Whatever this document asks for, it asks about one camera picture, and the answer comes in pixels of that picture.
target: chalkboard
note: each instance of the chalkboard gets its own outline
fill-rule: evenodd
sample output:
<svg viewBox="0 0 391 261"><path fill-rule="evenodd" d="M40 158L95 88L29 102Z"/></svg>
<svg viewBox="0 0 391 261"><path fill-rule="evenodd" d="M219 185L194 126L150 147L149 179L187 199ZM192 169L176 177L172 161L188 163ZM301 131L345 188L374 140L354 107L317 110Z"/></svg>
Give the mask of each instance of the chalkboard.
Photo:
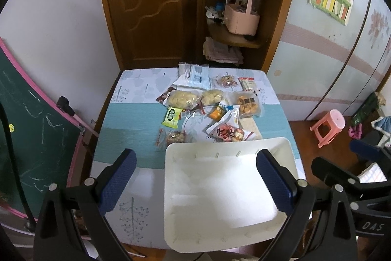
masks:
<svg viewBox="0 0 391 261"><path fill-rule="evenodd" d="M73 118L61 114L53 102L50 105L48 97L20 70L1 39L0 47L0 101L12 124L11 137L27 202L37 218L48 186L66 186L81 130ZM0 193L11 208L24 213L2 128Z"/></svg>

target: white plastic tray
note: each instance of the white plastic tray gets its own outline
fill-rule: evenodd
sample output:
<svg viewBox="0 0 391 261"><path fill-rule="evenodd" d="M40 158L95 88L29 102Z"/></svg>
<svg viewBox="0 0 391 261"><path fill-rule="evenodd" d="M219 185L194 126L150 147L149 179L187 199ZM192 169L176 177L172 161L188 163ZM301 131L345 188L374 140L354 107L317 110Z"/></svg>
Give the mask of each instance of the white plastic tray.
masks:
<svg viewBox="0 0 391 261"><path fill-rule="evenodd" d="M274 238L286 219L259 175L268 149L298 178L284 137L230 143L175 143L166 150L164 239L182 253L241 247Z"/></svg>

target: shelf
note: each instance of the shelf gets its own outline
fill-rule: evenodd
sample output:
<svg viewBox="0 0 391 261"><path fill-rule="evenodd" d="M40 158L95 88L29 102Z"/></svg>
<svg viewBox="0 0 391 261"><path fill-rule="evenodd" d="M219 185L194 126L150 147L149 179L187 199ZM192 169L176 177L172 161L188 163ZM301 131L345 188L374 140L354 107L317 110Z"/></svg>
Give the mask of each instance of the shelf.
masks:
<svg viewBox="0 0 391 261"><path fill-rule="evenodd" d="M211 38L219 43L255 49L258 49L262 45L258 39L248 41L241 35L234 35L230 33L225 25L216 24L213 19L207 18L206 22L208 23Z"/></svg>

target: pink plastic stool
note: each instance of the pink plastic stool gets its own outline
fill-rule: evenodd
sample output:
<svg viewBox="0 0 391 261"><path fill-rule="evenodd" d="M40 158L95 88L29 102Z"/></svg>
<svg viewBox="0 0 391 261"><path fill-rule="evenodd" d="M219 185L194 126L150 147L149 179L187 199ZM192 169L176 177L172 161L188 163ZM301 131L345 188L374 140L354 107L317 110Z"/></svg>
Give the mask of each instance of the pink plastic stool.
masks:
<svg viewBox="0 0 391 261"><path fill-rule="evenodd" d="M318 131L318 127L322 124L326 124L330 131L325 137L322 137ZM330 144L334 137L345 127L345 119L342 113L338 110L331 110L324 117L310 127L310 131L314 131L316 138L319 140L318 147L321 148L324 145Z"/></svg>

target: wooden floor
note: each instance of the wooden floor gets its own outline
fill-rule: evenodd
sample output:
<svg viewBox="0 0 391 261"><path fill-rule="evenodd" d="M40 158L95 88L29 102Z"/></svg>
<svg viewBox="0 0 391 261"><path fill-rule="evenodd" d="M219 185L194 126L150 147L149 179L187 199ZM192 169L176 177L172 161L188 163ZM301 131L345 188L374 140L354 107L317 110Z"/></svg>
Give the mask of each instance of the wooden floor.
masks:
<svg viewBox="0 0 391 261"><path fill-rule="evenodd" d="M349 150L349 142L351 141L348 136L349 125L346 125L329 145L319 148L315 134L310 131L310 127L315 123L316 121L289 122L302 158L307 181L313 186L322 183L311 172L312 160L318 156L325 157L353 174L360 174L365 167L358 163L357 156Z"/></svg>
<svg viewBox="0 0 391 261"><path fill-rule="evenodd" d="M318 156L325 157L326 159L329 159L340 167L345 168L356 175L365 169L362 164L358 163L357 156L349 150L349 142L351 141L351 138L348 136L349 125L347 125L329 145L318 148L318 140L316 139L314 133L310 131L310 127L314 123L315 121L290 122L291 129L296 140L300 156L302 158L306 178L311 185L316 186L323 184L311 172L311 162L315 157ZM270 243L271 240L268 240L255 245L230 249L229 251L260 257ZM154 250L156 249L142 248L142 250L146 255L154 256Z"/></svg>

